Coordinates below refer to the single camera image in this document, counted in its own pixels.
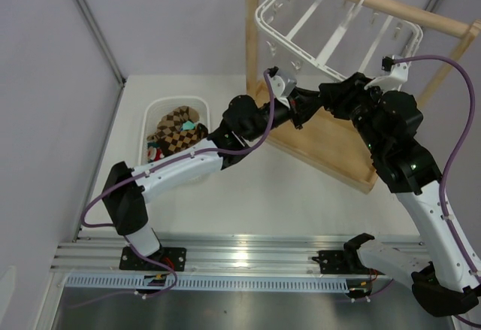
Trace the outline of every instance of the white plastic bin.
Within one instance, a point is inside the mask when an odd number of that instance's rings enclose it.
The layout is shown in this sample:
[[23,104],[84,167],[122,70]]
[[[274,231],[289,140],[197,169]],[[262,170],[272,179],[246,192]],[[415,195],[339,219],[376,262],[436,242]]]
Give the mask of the white plastic bin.
[[209,106],[202,98],[192,95],[179,95],[158,99],[149,104],[149,107],[145,110],[144,121],[142,122],[141,143],[138,151],[139,165],[147,163],[147,136],[156,131],[157,124],[163,116],[180,106],[189,106],[196,110],[199,115],[199,122],[205,125],[210,132]]

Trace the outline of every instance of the black mounting bracket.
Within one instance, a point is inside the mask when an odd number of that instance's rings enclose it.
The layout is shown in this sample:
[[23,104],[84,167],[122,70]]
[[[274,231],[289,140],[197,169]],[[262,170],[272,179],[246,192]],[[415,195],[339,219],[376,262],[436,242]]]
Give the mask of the black mounting bracket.
[[[149,256],[149,259],[160,262],[175,270],[183,272],[186,265],[187,249],[185,247],[163,247]],[[137,257],[130,247],[124,247],[120,257],[120,270],[128,271],[161,271],[166,270]]]
[[319,264],[321,274],[326,275],[369,275],[368,268],[357,268],[352,270],[352,266],[344,256],[342,250],[320,250],[317,256],[312,257],[314,262]]

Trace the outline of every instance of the white cable clip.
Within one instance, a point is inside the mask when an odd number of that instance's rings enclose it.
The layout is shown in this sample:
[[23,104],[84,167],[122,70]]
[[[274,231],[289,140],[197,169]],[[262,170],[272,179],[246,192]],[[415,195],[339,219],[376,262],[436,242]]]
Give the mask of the white cable clip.
[[454,220],[454,214],[450,213],[447,216],[441,215],[441,219],[443,219],[444,221],[447,221],[447,220],[453,221]]

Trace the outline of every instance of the metal frame pole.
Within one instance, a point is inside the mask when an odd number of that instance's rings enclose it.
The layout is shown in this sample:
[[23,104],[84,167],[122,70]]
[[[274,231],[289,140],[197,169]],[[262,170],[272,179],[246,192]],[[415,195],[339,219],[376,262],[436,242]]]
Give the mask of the metal frame pole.
[[74,0],[74,3],[77,6],[85,24],[89,28],[92,36],[97,43],[99,50],[102,53],[102,56],[107,61],[113,76],[115,77],[117,83],[119,84],[120,88],[123,88],[126,79],[123,77],[122,72],[120,71],[119,65],[117,64],[115,57],[110,50],[100,27],[95,20],[92,11],[90,10],[89,5],[87,4],[86,0]]

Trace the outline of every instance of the wooden dowel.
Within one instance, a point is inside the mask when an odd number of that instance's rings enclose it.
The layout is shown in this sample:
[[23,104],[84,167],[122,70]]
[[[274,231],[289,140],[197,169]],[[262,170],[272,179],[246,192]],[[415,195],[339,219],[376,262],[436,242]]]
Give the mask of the wooden dowel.
[[[463,38],[459,40],[456,47],[454,47],[452,50],[451,54],[449,55],[450,59],[458,62],[480,32],[481,20],[475,20]],[[428,85],[422,91],[421,95],[419,95],[417,98],[416,101],[418,102],[418,107],[422,108],[426,106],[432,95],[437,91],[451,70],[452,66],[447,63],[443,63],[440,66],[436,74],[432,77]]]
[[435,29],[457,38],[463,38],[470,26],[466,23],[453,20],[424,11],[423,9],[406,5],[395,0],[365,0],[363,6],[372,8],[375,11],[383,12],[401,20],[417,23],[426,28]]
[[257,85],[257,26],[254,17],[259,0],[246,0],[246,86],[247,94],[256,96]]

